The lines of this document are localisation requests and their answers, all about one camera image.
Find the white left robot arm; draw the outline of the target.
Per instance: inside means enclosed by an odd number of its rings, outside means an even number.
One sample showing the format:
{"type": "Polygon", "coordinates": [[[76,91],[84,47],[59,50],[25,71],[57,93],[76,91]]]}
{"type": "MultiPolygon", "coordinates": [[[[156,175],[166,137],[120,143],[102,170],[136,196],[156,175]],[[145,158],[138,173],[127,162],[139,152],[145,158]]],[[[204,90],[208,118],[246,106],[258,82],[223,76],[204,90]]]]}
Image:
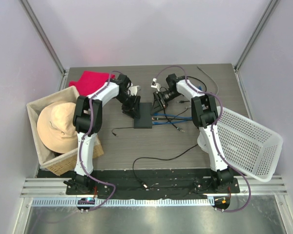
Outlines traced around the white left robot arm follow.
{"type": "Polygon", "coordinates": [[[77,163],[74,169],[77,176],[89,176],[93,172],[93,151],[103,123],[103,107],[115,98],[121,103],[124,114],[140,118],[140,89],[139,85],[132,84],[128,76],[119,74],[116,79],[109,76],[95,92],[78,97],[73,116],[78,137],[77,163]]]}

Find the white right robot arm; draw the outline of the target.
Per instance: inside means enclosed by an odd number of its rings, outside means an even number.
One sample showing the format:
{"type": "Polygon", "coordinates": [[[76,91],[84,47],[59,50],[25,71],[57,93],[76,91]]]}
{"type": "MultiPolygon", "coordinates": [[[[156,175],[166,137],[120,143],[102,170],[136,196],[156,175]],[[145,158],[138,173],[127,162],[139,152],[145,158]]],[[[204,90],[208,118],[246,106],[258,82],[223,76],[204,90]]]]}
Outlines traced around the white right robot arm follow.
{"type": "Polygon", "coordinates": [[[221,147],[217,122],[222,112],[217,111],[215,95],[203,92],[196,88],[186,76],[177,77],[171,74],[166,78],[168,88],[161,91],[160,84],[154,78],[151,87],[154,104],[151,114],[163,111],[168,107],[168,102],[183,95],[191,102],[191,119],[195,127],[200,130],[198,139],[202,139],[209,155],[211,169],[211,188],[215,192],[223,192],[233,181],[233,172],[221,147]]]}

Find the black network switch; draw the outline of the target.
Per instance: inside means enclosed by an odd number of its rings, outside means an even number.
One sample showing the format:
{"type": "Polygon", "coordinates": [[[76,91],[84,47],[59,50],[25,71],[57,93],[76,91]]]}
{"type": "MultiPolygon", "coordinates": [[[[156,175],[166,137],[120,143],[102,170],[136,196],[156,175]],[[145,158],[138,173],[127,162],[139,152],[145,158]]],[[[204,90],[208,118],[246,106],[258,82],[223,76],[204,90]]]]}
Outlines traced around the black network switch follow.
{"type": "Polygon", "coordinates": [[[134,119],[134,129],[151,129],[152,128],[152,103],[141,102],[139,104],[140,118],[134,119]]]}

